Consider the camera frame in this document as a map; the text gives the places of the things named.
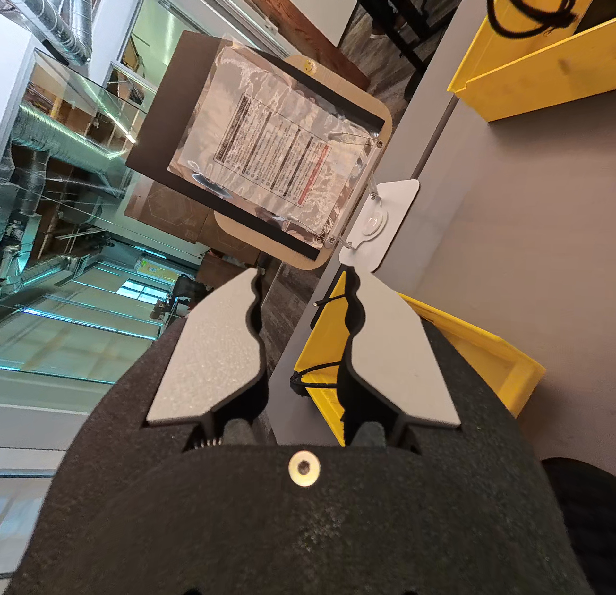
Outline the yellow adapter bin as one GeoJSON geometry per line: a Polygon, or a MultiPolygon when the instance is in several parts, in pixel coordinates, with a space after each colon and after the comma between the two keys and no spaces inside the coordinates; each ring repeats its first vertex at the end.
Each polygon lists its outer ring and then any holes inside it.
{"type": "MultiPolygon", "coordinates": [[[[339,445],[344,446],[344,409],[336,393],[339,362],[349,337],[344,323],[346,271],[340,269],[326,293],[315,302],[311,334],[291,375],[291,389],[310,397],[339,445]]],[[[474,368],[514,416],[542,379],[545,368],[504,339],[409,296],[401,297],[432,323],[474,368]]]]}

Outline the black hdmi cable green plug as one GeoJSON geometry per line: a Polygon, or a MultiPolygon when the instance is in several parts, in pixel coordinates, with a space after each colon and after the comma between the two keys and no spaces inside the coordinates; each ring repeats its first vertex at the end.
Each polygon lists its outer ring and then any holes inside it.
{"type": "Polygon", "coordinates": [[[560,0],[555,11],[545,11],[531,6],[524,0],[509,0],[512,6],[525,17],[534,21],[535,29],[526,31],[512,31],[506,29],[498,20],[495,11],[495,0],[487,0],[487,19],[490,27],[497,35],[506,39],[527,39],[536,37],[545,31],[554,29],[566,29],[576,20],[573,8],[576,0],[560,0]]]}

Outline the white stand base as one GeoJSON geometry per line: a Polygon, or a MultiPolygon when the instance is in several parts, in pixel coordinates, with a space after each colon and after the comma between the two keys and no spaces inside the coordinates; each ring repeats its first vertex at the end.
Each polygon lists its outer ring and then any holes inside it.
{"type": "Polygon", "coordinates": [[[416,179],[371,184],[350,231],[341,240],[339,263],[375,272],[389,251],[418,192],[416,179]]]}

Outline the brown cardboard box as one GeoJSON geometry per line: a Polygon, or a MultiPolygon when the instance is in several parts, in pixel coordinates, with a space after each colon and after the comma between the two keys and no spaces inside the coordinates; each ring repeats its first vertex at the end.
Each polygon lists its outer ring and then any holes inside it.
{"type": "Polygon", "coordinates": [[[196,244],[210,209],[163,184],[143,177],[129,195],[124,215],[196,244]]]}

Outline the tan wooden backing board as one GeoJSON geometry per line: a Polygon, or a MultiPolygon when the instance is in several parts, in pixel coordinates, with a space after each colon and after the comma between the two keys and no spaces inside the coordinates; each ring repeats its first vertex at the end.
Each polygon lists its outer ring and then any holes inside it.
{"type": "MultiPolygon", "coordinates": [[[[299,71],[304,72],[304,62],[306,59],[310,58],[304,55],[292,55],[285,58],[285,62],[299,71]]],[[[328,89],[336,92],[343,98],[348,99],[355,105],[377,115],[383,120],[384,124],[382,125],[381,131],[377,137],[384,142],[383,154],[392,134],[392,117],[389,110],[381,101],[369,95],[366,91],[360,89],[355,84],[345,80],[335,72],[327,69],[324,65],[317,63],[317,66],[318,69],[315,72],[315,75],[310,76],[312,79],[322,83],[328,89]]],[[[247,245],[253,246],[259,251],[271,255],[281,262],[284,262],[299,270],[315,270],[316,268],[321,267],[331,258],[335,249],[335,247],[332,249],[326,249],[323,247],[317,256],[317,259],[311,260],[306,256],[293,251],[291,248],[282,245],[281,243],[278,243],[275,240],[257,232],[256,230],[224,216],[223,214],[214,211],[213,215],[220,229],[229,236],[234,237],[247,245]]]]}

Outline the yellow cable bin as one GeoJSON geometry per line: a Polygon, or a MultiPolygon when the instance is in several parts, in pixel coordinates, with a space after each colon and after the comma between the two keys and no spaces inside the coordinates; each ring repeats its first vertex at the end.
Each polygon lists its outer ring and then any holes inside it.
{"type": "MultiPolygon", "coordinates": [[[[555,11],[560,0],[524,0],[555,11]]],[[[496,34],[486,18],[448,91],[486,122],[502,120],[615,90],[615,19],[575,34],[592,0],[576,0],[576,20],[527,39],[496,34]]],[[[512,31],[535,29],[509,0],[495,0],[499,22],[512,31]]]]}

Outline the instruction sheet display stand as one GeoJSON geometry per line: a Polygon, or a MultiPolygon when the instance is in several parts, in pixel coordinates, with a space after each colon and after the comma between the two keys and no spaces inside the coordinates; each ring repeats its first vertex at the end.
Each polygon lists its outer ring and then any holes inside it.
{"type": "MultiPolygon", "coordinates": [[[[182,33],[137,141],[126,159],[128,168],[218,213],[224,209],[219,199],[200,189],[195,191],[189,183],[169,173],[167,166],[221,39],[192,31],[182,33]]],[[[223,215],[251,227],[250,215],[241,215],[237,210],[230,216],[223,215]]]]}

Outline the black flat panel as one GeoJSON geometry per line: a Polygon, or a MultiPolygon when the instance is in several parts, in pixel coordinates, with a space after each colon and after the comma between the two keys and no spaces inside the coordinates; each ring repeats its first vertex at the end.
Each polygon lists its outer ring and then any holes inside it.
{"type": "Polygon", "coordinates": [[[592,0],[589,8],[578,24],[575,34],[599,26],[615,19],[615,0],[592,0]]]}

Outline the white metal holder bracket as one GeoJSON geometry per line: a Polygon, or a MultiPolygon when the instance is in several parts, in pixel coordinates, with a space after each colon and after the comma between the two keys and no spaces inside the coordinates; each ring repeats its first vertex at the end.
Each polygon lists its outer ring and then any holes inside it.
{"type": "Polygon", "coordinates": [[[374,189],[373,175],[381,159],[384,142],[380,138],[369,138],[366,146],[368,146],[368,150],[363,149],[357,160],[359,167],[355,166],[349,176],[349,193],[343,195],[344,202],[340,204],[340,210],[335,217],[336,220],[323,237],[326,249],[332,249],[335,244],[341,242],[341,237],[350,225],[350,220],[364,193],[374,189]]]}

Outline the black metal table frame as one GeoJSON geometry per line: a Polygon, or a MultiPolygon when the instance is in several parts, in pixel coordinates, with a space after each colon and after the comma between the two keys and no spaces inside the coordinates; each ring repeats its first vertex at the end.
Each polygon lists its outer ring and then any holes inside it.
{"type": "Polygon", "coordinates": [[[404,57],[414,68],[412,78],[421,80],[434,54],[421,59],[415,50],[447,28],[458,5],[440,19],[430,22],[428,0],[421,0],[419,7],[412,0],[356,1],[371,19],[370,39],[388,39],[398,49],[399,56],[404,57]]]}

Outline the glass railing panel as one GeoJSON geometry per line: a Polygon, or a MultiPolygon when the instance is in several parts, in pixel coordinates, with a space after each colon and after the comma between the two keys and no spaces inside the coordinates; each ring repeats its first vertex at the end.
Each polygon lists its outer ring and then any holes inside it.
{"type": "Polygon", "coordinates": [[[35,50],[24,101],[95,143],[127,151],[136,142],[152,98],[123,73],[100,86],[52,56],[35,50]]]}

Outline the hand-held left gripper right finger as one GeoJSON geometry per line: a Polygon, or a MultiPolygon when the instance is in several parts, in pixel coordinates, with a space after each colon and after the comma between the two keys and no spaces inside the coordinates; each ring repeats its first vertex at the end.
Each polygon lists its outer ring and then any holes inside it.
{"type": "Polygon", "coordinates": [[[349,332],[336,381],[343,428],[461,425],[422,320],[371,272],[349,266],[344,295],[349,332]]]}

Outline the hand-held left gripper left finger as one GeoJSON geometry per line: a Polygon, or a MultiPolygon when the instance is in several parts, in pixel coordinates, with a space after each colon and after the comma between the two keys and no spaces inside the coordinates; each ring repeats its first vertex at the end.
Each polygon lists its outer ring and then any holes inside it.
{"type": "Polygon", "coordinates": [[[216,426],[215,413],[245,392],[252,393],[245,417],[263,411],[268,389],[260,279],[257,268],[246,269],[188,314],[146,415],[148,425],[216,426]]]}

